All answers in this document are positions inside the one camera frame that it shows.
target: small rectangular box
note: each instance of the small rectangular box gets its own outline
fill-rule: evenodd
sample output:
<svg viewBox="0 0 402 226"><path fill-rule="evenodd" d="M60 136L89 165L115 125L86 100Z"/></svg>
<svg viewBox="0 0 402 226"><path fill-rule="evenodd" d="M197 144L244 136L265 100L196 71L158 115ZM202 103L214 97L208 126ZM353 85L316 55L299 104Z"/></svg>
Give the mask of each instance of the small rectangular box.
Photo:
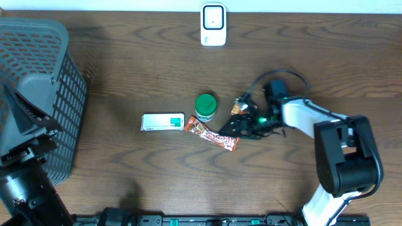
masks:
<svg viewBox="0 0 402 226"><path fill-rule="evenodd" d="M144 114L141 123L142 131L183 130L184 114Z"/></svg>

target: white wall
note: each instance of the white wall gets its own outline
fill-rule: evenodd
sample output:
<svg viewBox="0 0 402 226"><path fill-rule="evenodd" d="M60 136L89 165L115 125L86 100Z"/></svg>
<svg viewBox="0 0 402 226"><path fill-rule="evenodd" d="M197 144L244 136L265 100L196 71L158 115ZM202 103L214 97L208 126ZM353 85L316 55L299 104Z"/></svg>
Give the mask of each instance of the white wall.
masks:
<svg viewBox="0 0 402 226"><path fill-rule="evenodd" d="M203 0L0 0L5 10L198 12ZM402 0L221 0L229 12L402 13Z"/></svg>

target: wood grain surface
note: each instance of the wood grain surface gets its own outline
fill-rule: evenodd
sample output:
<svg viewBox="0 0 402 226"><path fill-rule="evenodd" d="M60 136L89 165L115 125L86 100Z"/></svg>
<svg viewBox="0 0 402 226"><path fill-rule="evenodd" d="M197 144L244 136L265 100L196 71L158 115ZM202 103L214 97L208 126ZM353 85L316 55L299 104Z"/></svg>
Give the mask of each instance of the wood grain surface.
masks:
<svg viewBox="0 0 402 226"><path fill-rule="evenodd" d="M145 112L195 113L197 95L219 101L214 130L261 73L287 68L312 84L311 99L368 116L385 178L347 213L372 225L402 225L402 15L229 13L227 42L200 44L198 13L6 11L54 19L89 79L89 101L71 177L56 187L70 213L104 207L166 215L295 211L318 186L313 140L240 142L227 152L181 131L141 132ZM288 75L293 94L303 85ZM261 90L255 99L266 108ZM0 207L0 221L9 218Z"/></svg>

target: laundry basket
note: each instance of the laundry basket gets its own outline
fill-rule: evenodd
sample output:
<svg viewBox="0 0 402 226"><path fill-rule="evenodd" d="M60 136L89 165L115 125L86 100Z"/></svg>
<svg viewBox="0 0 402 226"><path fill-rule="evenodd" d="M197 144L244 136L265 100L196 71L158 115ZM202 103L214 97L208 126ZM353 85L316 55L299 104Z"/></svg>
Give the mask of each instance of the laundry basket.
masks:
<svg viewBox="0 0 402 226"><path fill-rule="evenodd" d="M20 134L3 92L18 90L63 127L43 168L56 185L70 175L87 101L87 84L67 51L65 27L51 20L0 18L0 152L31 139Z"/></svg>

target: green lid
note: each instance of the green lid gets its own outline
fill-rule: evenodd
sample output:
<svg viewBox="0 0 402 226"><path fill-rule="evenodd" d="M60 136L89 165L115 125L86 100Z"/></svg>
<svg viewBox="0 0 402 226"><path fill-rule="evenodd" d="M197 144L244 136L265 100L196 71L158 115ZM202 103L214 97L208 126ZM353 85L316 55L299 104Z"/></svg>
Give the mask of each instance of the green lid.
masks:
<svg viewBox="0 0 402 226"><path fill-rule="evenodd" d="M217 103L215 97L209 94L202 94L195 101L195 110L201 116L210 116L216 111Z"/></svg>

